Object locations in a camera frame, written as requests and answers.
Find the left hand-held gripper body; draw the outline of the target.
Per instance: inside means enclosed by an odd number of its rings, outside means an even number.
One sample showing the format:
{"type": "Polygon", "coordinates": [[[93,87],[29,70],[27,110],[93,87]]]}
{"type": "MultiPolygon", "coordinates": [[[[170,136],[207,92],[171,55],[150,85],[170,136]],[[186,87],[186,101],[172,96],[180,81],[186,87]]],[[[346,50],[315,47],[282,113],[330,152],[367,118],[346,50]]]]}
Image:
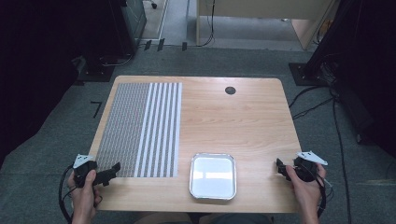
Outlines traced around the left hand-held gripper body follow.
{"type": "Polygon", "coordinates": [[[83,188],[87,174],[96,168],[97,162],[93,160],[93,156],[78,154],[73,164],[76,187],[83,188]]]}

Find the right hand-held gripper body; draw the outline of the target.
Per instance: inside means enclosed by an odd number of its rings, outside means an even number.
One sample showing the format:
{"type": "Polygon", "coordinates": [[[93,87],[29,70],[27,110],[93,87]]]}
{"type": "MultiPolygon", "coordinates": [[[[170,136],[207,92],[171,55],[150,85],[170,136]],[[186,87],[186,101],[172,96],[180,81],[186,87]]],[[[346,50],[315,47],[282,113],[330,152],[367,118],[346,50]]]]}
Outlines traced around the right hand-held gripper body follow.
{"type": "Polygon", "coordinates": [[[328,164],[313,151],[297,152],[296,155],[297,158],[293,161],[295,172],[304,182],[312,182],[316,179],[318,174],[317,164],[328,164]]]}

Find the person's right hand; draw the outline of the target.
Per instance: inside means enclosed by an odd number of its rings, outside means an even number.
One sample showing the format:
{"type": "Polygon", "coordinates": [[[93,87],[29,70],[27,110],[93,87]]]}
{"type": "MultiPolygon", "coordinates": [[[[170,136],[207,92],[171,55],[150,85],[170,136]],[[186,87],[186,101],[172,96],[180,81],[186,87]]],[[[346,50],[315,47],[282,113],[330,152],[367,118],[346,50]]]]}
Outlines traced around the person's right hand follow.
{"type": "Polygon", "coordinates": [[[323,185],[323,178],[326,176],[326,170],[321,164],[317,164],[318,180],[312,182],[304,182],[297,176],[295,170],[287,165],[287,173],[291,179],[294,193],[301,213],[305,219],[314,219],[318,217],[318,202],[321,197],[320,188],[323,185]]]}

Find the person's left hand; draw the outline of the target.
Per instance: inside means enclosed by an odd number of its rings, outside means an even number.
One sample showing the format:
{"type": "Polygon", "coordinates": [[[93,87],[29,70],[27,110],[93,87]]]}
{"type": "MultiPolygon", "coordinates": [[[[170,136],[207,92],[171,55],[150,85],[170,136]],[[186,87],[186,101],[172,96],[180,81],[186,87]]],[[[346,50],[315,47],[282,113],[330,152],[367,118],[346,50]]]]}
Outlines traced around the person's left hand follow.
{"type": "Polygon", "coordinates": [[[95,205],[98,205],[102,198],[99,190],[92,187],[92,183],[96,178],[94,170],[89,171],[86,176],[85,185],[83,188],[76,188],[71,192],[73,204],[73,219],[91,219],[93,220],[96,214],[95,205]]]}

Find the grey striped placemat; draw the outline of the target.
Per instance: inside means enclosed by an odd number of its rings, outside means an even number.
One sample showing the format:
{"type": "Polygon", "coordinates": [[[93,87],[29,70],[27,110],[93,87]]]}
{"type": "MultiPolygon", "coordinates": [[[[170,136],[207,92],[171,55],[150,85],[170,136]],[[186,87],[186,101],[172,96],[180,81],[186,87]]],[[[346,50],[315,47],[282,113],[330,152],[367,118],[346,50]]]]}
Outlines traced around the grey striped placemat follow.
{"type": "Polygon", "coordinates": [[[180,83],[121,83],[96,161],[120,164],[118,177],[176,177],[182,102],[180,83]]]}

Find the square metal tray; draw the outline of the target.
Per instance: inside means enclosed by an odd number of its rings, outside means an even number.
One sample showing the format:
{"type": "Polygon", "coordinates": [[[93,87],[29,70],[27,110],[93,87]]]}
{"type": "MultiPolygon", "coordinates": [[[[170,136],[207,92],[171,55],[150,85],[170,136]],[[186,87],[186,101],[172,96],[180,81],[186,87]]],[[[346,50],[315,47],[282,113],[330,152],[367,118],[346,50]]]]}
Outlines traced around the square metal tray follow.
{"type": "Polygon", "coordinates": [[[198,153],[191,159],[190,194],[198,200],[231,200],[236,192],[236,167],[228,154],[198,153]]]}

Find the dark stand base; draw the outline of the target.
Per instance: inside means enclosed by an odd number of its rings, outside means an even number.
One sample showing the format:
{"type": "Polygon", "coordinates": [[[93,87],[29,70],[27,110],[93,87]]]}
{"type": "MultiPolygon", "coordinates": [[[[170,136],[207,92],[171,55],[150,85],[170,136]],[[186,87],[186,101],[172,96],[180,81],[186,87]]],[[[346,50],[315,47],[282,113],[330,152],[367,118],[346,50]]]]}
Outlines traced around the dark stand base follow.
{"type": "Polygon", "coordinates": [[[72,64],[78,71],[76,82],[80,84],[85,82],[109,82],[114,71],[114,66],[90,68],[82,56],[73,59],[72,64]]]}

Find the light wooden desk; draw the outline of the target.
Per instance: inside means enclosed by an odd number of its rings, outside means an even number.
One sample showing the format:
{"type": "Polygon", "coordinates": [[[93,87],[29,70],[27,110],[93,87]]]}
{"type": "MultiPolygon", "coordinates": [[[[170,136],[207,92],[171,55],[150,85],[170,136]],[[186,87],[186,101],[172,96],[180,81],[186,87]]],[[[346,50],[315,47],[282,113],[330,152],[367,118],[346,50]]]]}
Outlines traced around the light wooden desk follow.
{"type": "Polygon", "coordinates": [[[196,0],[196,44],[203,16],[291,19],[295,34],[308,49],[336,0],[196,0]]]}

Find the black stand base plate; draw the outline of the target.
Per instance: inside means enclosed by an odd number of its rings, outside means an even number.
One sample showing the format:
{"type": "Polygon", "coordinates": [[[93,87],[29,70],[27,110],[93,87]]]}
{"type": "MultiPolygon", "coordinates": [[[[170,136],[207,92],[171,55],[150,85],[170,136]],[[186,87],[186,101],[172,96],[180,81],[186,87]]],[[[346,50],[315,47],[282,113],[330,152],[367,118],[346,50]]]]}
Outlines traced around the black stand base plate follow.
{"type": "Polygon", "coordinates": [[[289,68],[297,86],[327,86],[320,70],[311,69],[306,63],[289,63],[289,68]]]}

